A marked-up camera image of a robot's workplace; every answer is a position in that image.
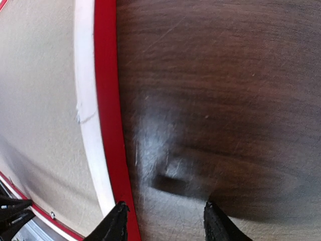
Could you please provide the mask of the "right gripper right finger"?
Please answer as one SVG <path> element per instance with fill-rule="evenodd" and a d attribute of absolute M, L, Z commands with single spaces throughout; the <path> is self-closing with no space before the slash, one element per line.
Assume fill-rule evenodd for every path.
<path fill-rule="evenodd" d="M 210 241 L 252 241 L 213 202 L 206 202 L 204 208 L 205 238 Z"/>

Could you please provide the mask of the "wooden picture frame red edge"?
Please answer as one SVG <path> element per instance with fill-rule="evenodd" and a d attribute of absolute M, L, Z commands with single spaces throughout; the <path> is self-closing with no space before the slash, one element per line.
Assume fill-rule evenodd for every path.
<path fill-rule="evenodd" d="M 120 201 L 129 207 L 128 240 L 141 240 L 133 204 L 122 130 L 115 1 L 73 1 L 76 120 L 102 220 Z M 29 209 L 66 240 L 85 240 L 27 197 L 1 172 L 1 195 L 30 199 Z"/>

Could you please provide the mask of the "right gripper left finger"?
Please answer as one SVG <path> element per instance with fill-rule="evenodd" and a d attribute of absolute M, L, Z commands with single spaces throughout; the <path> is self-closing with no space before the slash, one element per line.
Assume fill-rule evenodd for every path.
<path fill-rule="evenodd" d="M 85 241 L 127 241 L 128 212 L 126 203 L 118 202 Z"/>

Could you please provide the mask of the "brown backing board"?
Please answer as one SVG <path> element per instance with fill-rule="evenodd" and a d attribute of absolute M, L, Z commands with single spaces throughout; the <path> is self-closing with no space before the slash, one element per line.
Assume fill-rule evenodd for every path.
<path fill-rule="evenodd" d="M 1 172 L 87 235 L 102 220 L 76 120 L 73 1 L 1 11 Z"/>

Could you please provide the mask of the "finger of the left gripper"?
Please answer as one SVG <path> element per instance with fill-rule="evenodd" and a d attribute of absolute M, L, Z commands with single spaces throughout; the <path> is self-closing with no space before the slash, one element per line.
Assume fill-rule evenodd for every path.
<path fill-rule="evenodd" d="M 34 218 L 29 209 L 30 199 L 14 199 L 1 195 L 1 237 L 14 237 L 18 231 Z"/>

